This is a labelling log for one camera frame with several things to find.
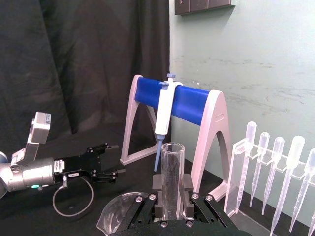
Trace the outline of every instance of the pipette rack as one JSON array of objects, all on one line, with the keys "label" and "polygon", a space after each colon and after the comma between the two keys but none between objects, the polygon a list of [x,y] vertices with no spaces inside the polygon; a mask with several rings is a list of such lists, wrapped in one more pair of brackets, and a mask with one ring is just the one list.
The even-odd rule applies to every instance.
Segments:
[{"label": "pipette rack", "polygon": [[[240,215],[240,217],[246,217],[247,219],[249,218],[244,213],[242,213],[240,210],[238,211],[238,213],[236,215],[237,194],[238,194],[238,190],[239,190],[239,184],[240,184],[241,173],[242,173],[242,165],[243,165],[244,154],[245,154],[244,144],[245,144],[245,139],[242,139],[233,145],[233,150],[232,150],[232,158],[231,158],[231,166],[230,166],[230,172],[229,172],[229,178],[228,178],[227,194],[226,194],[225,205],[224,205],[225,213],[232,219],[233,219],[233,217],[237,217],[238,214]],[[250,161],[249,161],[249,167],[248,167],[247,178],[246,178],[245,189],[244,189],[244,191],[249,193],[249,194],[251,192],[252,177],[254,175],[256,160],[258,157],[257,150],[258,150],[258,145],[254,144],[253,149],[251,151],[251,155],[249,156]],[[267,177],[268,177],[268,173],[269,173],[270,166],[272,163],[271,155],[272,155],[272,150],[267,149],[267,152],[263,156],[263,159],[262,159],[261,172],[266,173],[266,175],[264,175],[262,173],[260,174],[259,181],[258,181],[258,188],[257,188],[256,194],[255,194],[255,198],[258,198],[260,200],[263,200],[264,189],[265,189],[265,186],[267,183]],[[269,199],[267,202],[267,204],[271,205],[274,208],[276,207],[277,203],[275,203],[275,202],[271,203],[270,200],[271,200],[272,196],[278,197],[280,194],[281,186],[279,186],[279,185],[275,186],[276,185],[275,183],[276,182],[279,183],[279,180],[283,181],[283,177],[284,177],[285,171],[287,169],[286,160],[287,160],[287,156],[282,155],[280,161],[278,162],[278,165],[276,167],[276,174],[275,174],[275,180],[277,179],[277,181],[274,180],[274,182],[273,182],[273,185],[271,188],[271,193],[270,193],[270,196],[269,196]],[[301,180],[303,179],[303,177],[305,175],[305,172],[304,172],[305,165],[306,165],[306,163],[299,161],[297,167],[294,169],[293,174],[292,174],[293,179],[300,181],[299,187],[300,187],[300,184],[302,183]],[[309,181],[309,186],[315,187],[315,176],[313,176],[311,178],[311,180]],[[289,190],[288,190],[288,195],[294,194],[294,199],[296,200],[296,198],[298,196],[298,192],[300,190],[299,187],[298,188],[292,188],[292,184],[291,184],[289,187]],[[284,206],[289,204],[292,208],[292,211],[293,211],[295,202],[288,202],[287,201],[288,195],[287,195],[286,201],[284,203]],[[306,213],[308,218],[309,218],[309,221],[307,223],[308,227],[310,226],[311,217],[312,217],[313,211],[315,210],[315,207],[311,206],[311,208],[312,209],[310,209],[310,212],[303,212],[302,211],[303,209],[301,209],[299,216],[297,218],[297,220],[299,220],[299,217],[303,213]],[[257,229],[265,232],[265,233],[260,234],[260,235],[269,236],[270,230],[264,228],[263,226],[259,225],[258,223],[257,223]]]}]

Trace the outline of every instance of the clear glass tube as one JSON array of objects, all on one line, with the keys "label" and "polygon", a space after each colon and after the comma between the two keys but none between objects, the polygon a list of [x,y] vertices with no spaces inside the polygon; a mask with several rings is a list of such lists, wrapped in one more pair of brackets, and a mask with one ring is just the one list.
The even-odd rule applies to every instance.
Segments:
[{"label": "clear glass tube", "polygon": [[183,215],[185,147],[179,143],[162,146],[163,220],[180,220]]}]

